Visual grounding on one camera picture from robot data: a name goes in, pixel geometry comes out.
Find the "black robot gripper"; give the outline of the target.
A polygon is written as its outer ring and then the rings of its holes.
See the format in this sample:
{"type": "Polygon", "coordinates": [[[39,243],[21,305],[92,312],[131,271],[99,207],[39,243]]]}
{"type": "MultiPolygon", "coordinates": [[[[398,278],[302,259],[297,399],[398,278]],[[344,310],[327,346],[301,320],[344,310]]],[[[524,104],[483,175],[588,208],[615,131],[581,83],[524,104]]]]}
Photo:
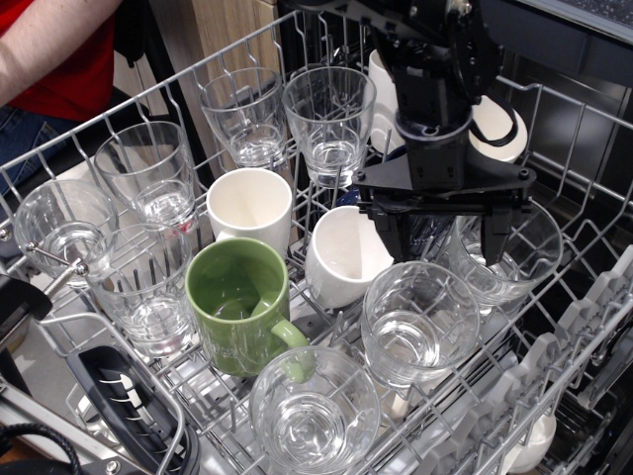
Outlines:
{"type": "Polygon", "coordinates": [[[408,261],[409,214],[482,216],[481,251],[486,265],[497,264],[511,231],[512,218],[531,208],[529,188],[535,172],[488,158],[471,144],[471,114],[447,124],[432,124],[396,114],[405,152],[353,175],[357,206],[370,215],[383,245],[395,261],[408,261]]]}

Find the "person forearm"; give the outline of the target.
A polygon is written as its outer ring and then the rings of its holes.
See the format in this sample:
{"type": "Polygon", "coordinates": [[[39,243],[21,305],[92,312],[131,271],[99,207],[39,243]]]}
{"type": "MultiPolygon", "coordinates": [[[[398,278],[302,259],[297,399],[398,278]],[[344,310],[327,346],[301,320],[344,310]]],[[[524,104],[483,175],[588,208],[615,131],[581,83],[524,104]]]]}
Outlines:
{"type": "Polygon", "coordinates": [[[70,58],[119,1],[35,1],[1,36],[1,104],[6,105],[70,58]]]}

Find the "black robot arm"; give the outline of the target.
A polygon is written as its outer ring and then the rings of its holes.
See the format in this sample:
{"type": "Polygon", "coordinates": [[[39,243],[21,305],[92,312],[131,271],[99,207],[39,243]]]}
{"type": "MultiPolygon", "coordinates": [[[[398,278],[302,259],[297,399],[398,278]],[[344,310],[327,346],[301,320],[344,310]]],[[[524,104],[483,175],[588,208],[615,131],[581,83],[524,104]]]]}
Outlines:
{"type": "Polygon", "coordinates": [[[471,144],[473,107],[502,63],[478,1],[295,1],[370,30],[395,83],[396,128],[407,151],[355,172],[358,205],[397,262],[411,260],[416,215],[478,216],[486,265],[500,261],[513,222],[531,209],[535,179],[471,144]]]}

